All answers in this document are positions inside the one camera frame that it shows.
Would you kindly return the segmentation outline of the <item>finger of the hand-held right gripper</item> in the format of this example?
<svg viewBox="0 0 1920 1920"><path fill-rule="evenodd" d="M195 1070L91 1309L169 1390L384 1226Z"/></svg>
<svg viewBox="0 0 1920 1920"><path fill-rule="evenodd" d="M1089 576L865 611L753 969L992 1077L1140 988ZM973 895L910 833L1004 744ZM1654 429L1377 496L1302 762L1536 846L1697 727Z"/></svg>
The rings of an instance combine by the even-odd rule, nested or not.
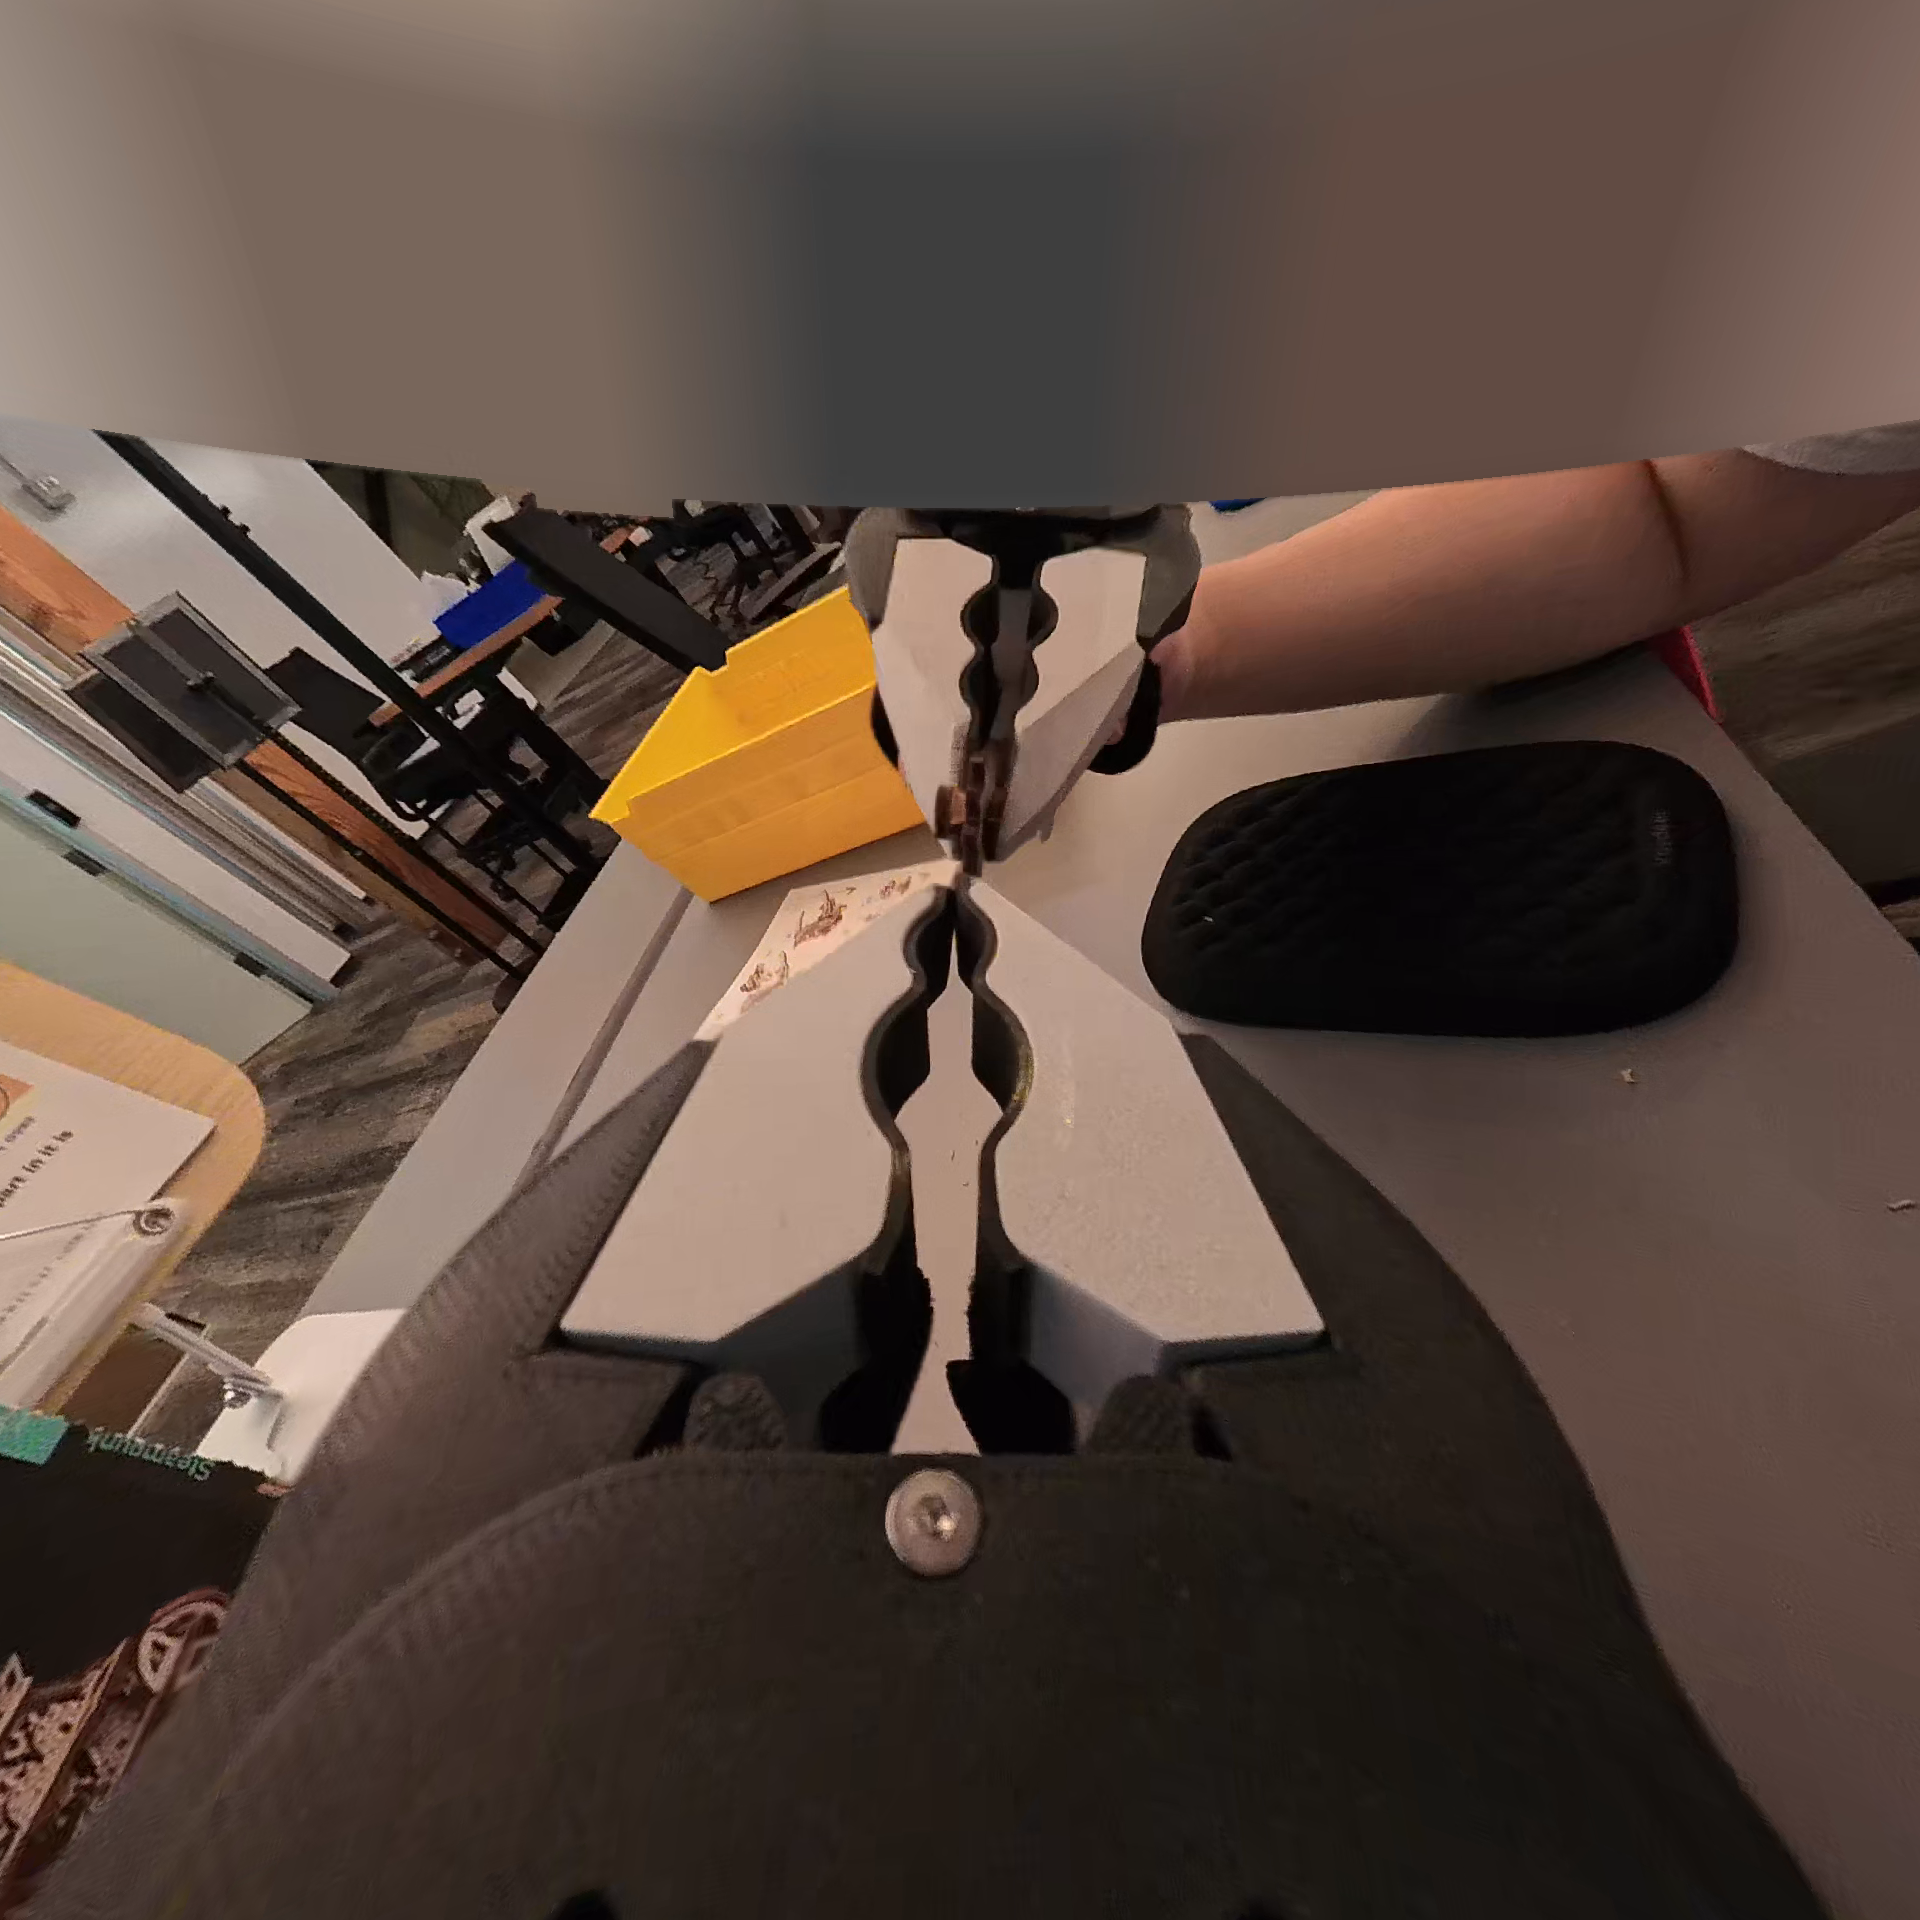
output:
<svg viewBox="0 0 1920 1920"><path fill-rule="evenodd" d="M992 560L959 539L901 539L871 621L896 766L929 821L948 820L944 796L963 781L973 729L967 679L977 660L964 611L992 576Z"/></svg>
<svg viewBox="0 0 1920 1920"><path fill-rule="evenodd" d="M1125 721L1144 650L1142 554L1064 554L1038 572L1053 625L1028 652L1030 689L1015 711L1012 768L1000 781L994 859L1047 837L1073 785Z"/></svg>

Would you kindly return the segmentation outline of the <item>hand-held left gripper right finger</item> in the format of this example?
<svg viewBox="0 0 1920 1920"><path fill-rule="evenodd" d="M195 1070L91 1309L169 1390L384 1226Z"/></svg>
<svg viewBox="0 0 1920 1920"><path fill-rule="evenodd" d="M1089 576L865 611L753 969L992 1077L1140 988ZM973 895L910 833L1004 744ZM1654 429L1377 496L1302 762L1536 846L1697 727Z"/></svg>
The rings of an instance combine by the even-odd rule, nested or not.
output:
<svg viewBox="0 0 1920 1920"><path fill-rule="evenodd" d="M1100 1405L1325 1315L1173 1019L980 880L957 893L980 1145L969 1356Z"/></svg>

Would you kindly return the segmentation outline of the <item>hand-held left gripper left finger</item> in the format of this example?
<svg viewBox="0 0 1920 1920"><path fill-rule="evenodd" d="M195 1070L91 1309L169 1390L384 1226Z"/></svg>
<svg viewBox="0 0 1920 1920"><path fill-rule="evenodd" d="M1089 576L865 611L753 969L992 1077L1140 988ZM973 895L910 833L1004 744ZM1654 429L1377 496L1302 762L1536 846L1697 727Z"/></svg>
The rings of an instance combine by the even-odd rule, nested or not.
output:
<svg viewBox="0 0 1920 1920"><path fill-rule="evenodd" d="M883 905L718 1035L564 1307L569 1345L905 1403L929 1353L902 1108L930 1073L953 886Z"/></svg>

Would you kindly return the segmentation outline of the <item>person's right forearm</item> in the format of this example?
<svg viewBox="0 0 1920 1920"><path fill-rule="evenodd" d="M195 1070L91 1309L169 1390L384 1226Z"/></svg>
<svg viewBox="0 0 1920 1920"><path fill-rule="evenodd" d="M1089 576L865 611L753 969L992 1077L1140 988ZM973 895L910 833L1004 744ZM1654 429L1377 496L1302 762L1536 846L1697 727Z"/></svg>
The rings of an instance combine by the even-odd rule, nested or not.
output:
<svg viewBox="0 0 1920 1920"><path fill-rule="evenodd" d="M1789 562L1805 469L1745 449L1387 490L1205 569L1167 721L1474 692L1686 625Z"/></svg>

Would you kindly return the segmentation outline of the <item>black model kit box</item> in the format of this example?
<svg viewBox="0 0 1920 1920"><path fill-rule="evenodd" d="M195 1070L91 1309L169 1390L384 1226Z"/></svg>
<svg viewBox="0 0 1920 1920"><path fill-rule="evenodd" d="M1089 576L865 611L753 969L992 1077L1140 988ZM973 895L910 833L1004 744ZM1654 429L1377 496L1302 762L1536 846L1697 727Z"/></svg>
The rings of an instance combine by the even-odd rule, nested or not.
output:
<svg viewBox="0 0 1920 1920"><path fill-rule="evenodd" d="M195 1686L274 1512L255 1469L4 1407L4 1915Z"/></svg>

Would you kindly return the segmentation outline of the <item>nested yellow plastic bins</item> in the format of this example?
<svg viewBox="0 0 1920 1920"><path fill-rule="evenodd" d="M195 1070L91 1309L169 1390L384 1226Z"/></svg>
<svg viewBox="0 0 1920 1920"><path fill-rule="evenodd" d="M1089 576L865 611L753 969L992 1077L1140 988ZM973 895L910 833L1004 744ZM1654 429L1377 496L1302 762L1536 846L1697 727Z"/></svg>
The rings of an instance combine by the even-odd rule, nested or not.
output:
<svg viewBox="0 0 1920 1920"><path fill-rule="evenodd" d="M837 587L694 670L591 815L707 902L922 829L874 694L872 637Z"/></svg>

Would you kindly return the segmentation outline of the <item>printed instruction booklet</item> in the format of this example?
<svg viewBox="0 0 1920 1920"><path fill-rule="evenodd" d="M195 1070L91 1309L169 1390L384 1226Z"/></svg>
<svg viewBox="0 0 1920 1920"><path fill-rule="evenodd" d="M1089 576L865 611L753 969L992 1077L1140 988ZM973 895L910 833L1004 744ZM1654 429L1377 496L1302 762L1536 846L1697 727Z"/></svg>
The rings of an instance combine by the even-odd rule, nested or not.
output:
<svg viewBox="0 0 1920 1920"><path fill-rule="evenodd" d="M910 905L942 895L964 876L954 858L932 858L792 888L694 1037L717 1042L790 979L811 971L880 923L907 923Z"/></svg>

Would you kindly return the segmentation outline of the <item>black padded wrist rest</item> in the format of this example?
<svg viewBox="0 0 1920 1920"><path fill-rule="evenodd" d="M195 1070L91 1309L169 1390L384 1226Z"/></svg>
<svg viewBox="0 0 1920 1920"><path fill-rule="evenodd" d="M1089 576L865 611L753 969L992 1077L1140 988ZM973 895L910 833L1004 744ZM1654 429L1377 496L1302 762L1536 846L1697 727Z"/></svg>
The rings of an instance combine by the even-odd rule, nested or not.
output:
<svg viewBox="0 0 1920 1920"><path fill-rule="evenodd" d="M1203 1021L1532 1042L1681 1011L1740 930L1717 788L1664 752L1581 737L1245 788L1171 852L1140 957Z"/></svg>

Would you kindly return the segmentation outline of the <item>white plastic base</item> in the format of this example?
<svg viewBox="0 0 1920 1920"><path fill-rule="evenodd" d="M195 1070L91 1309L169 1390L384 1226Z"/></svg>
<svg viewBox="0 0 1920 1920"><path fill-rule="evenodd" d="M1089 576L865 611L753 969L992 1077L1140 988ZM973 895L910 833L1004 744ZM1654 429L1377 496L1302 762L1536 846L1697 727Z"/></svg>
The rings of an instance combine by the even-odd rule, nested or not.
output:
<svg viewBox="0 0 1920 1920"><path fill-rule="evenodd" d="M255 1361L264 1388L227 1405L195 1454L294 1484L403 1315L400 1307L367 1307L296 1319Z"/></svg>

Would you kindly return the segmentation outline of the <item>blue plastic bin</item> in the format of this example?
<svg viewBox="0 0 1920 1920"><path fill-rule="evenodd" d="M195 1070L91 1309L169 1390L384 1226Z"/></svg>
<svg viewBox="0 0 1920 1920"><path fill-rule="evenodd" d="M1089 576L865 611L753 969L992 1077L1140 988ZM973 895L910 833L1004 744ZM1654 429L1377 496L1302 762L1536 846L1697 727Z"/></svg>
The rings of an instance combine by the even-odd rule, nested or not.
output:
<svg viewBox="0 0 1920 1920"><path fill-rule="evenodd" d="M523 562L511 562L482 586L434 613L434 628L444 641L466 652L496 632L512 625L544 599L542 586Z"/></svg>

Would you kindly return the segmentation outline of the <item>instruction poster board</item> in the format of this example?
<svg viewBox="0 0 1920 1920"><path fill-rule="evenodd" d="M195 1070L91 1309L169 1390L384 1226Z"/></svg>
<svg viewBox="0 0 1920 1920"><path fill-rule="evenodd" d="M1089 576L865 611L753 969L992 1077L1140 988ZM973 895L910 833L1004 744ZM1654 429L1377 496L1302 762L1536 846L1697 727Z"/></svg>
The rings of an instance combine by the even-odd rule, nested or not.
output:
<svg viewBox="0 0 1920 1920"><path fill-rule="evenodd" d="M160 1260L147 1281L149 1298L158 1306L186 1253L227 1212L259 1164L267 1140L262 1097L242 1067L200 1042L106 1005L19 963L4 963L2 979L4 1043L17 1043L84 1073L142 1091L212 1123L211 1136L170 1188L173 1199L189 1210L189 1224L174 1250ZM127 1312L128 1307L123 1307L115 1315L109 1335L93 1344L47 1402L23 1405L23 1410L61 1411L111 1345L130 1329Z"/></svg>

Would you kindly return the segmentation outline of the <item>grey metal box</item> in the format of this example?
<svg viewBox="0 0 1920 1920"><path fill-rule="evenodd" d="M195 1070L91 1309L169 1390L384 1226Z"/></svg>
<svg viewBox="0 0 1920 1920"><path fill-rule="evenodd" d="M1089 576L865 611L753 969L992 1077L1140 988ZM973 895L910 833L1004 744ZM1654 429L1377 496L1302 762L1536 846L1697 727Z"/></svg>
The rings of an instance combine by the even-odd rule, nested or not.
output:
<svg viewBox="0 0 1920 1920"><path fill-rule="evenodd" d="M300 702L186 595L170 591L84 646L66 698L186 794L269 744Z"/></svg>

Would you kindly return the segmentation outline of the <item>black metal pole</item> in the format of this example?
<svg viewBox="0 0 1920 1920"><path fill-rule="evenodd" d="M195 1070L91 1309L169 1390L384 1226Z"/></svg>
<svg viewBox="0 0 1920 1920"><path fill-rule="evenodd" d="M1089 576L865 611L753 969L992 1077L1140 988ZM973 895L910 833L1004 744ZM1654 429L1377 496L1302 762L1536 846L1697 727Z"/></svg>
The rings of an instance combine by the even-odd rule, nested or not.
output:
<svg viewBox="0 0 1920 1920"><path fill-rule="evenodd" d="M215 541L235 563L292 611L312 636L340 660L356 665L383 699L411 716L450 757L480 783L485 797L507 801L514 814L520 799L505 785L494 762L466 745L458 729L434 714L383 656L343 621L312 590L283 566L227 505L200 490L154 443L101 432L101 440L160 497ZM377 899L396 905L400 917L444 932L444 944L469 959L485 959L501 973L496 1009L507 1009L528 981L542 956L541 940L512 913L493 908L457 870L444 865L417 840L396 832L372 811L360 794L336 780L286 731L264 740L251 755L215 776L230 797L252 808L304 852L343 852L369 880Z"/></svg>

